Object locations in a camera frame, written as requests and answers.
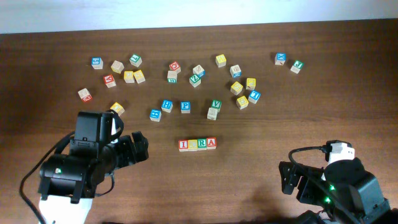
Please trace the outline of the red I block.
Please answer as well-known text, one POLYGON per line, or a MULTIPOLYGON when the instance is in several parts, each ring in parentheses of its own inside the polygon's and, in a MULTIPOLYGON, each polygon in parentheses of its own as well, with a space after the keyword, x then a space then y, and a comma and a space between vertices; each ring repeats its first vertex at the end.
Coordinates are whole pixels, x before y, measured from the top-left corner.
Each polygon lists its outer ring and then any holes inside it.
POLYGON ((187 140, 179 140, 178 141, 178 149, 180 152, 189 151, 188 141, 187 140))

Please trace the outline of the yellow C block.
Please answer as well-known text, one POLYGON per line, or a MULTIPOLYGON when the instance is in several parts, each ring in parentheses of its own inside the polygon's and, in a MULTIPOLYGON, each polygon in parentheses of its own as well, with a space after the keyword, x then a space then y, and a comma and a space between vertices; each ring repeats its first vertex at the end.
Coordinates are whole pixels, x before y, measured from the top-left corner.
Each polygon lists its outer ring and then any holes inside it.
POLYGON ((189 139, 188 140, 188 150, 189 151, 197 151, 198 150, 198 140, 197 139, 189 139))

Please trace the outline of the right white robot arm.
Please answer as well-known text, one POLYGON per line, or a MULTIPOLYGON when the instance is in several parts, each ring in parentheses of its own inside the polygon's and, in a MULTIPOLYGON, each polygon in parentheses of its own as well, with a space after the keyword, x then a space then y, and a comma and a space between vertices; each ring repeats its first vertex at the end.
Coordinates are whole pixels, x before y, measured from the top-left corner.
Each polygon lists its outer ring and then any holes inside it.
POLYGON ((319 206, 339 223, 397 223, 397 209, 390 207, 377 178, 362 162, 341 160, 326 168, 280 162, 282 192, 298 189, 300 203, 319 206))

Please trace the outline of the red A block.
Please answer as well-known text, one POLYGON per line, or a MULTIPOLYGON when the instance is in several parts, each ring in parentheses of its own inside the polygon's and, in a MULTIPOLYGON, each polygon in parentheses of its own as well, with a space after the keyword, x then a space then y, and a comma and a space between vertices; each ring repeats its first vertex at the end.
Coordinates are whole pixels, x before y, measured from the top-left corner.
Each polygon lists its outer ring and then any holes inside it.
POLYGON ((217 141, 215 137, 207 138, 206 139, 206 149, 216 149, 217 147, 217 141))

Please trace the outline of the green R block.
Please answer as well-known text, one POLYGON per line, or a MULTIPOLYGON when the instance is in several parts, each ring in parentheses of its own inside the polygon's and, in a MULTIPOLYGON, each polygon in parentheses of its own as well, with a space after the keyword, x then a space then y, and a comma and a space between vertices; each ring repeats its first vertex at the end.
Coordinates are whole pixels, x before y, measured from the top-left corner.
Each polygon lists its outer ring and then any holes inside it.
POLYGON ((207 150, 206 138, 197 139, 197 141, 198 141, 198 150, 199 151, 207 150))

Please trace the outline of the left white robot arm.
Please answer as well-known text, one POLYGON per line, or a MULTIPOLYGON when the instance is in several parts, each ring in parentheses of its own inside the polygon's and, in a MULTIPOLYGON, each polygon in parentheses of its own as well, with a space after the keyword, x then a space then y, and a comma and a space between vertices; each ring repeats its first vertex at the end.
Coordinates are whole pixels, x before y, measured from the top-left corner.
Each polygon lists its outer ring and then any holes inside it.
POLYGON ((84 223, 97 186, 116 170, 148 159, 148 140, 139 131, 124 136, 123 129, 113 110, 79 112, 75 132, 41 165, 41 223, 84 223))

